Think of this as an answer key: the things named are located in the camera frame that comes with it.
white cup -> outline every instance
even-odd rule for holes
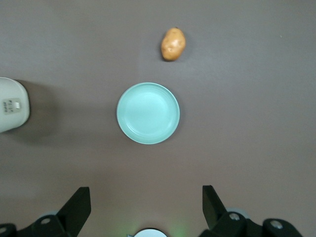
[[[29,115],[26,89],[15,80],[0,78],[0,132],[21,126]]]

gray tabletop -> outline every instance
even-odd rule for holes
[[[81,237],[197,237],[213,185],[258,224],[316,236],[315,0],[2,0],[0,22],[0,77],[20,81],[32,109],[0,134],[0,223],[26,227],[89,186]],[[171,27],[187,47],[165,62]],[[121,95],[146,81],[181,111],[155,145],[116,119]]]

potato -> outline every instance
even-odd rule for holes
[[[186,47],[186,38],[178,28],[171,28],[167,31],[161,42],[162,56],[167,61],[175,61],[182,54]]]

light blue plate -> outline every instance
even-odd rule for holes
[[[156,144],[176,130],[180,109],[174,95],[162,85],[145,82],[132,86],[120,98],[118,124],[135,142]]]

label on container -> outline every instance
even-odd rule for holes
[[[21,100],[19,98],[2,100],[2,109],[5,115],[18,113],[21,111]]]

